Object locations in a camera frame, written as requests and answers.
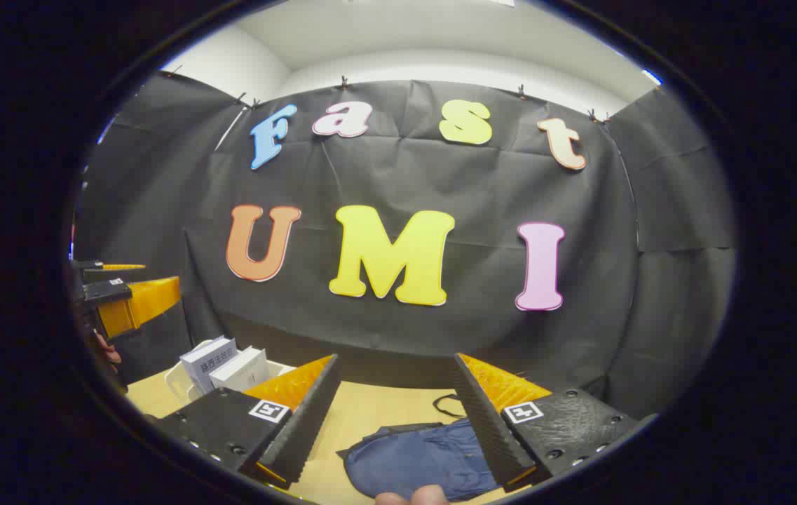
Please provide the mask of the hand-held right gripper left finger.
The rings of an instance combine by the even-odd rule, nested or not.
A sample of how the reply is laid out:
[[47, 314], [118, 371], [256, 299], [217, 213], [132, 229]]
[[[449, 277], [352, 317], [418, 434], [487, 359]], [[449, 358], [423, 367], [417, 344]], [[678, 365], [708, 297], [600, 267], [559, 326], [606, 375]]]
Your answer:
[[154, 423], [218, 466], [286, 490], [299, 482], [340, 383], [331, 354], [244, 392], [216, 388]]

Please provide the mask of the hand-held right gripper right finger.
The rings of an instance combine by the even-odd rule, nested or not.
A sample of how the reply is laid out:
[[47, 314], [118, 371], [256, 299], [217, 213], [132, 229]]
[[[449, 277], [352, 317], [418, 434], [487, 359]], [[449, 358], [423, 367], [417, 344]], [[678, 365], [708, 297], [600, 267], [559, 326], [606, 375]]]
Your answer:
[[454, 389], [506, 492], [571, 472], [643, 426], [581, 388], [549, 390], [463, 353], [454, 362]]

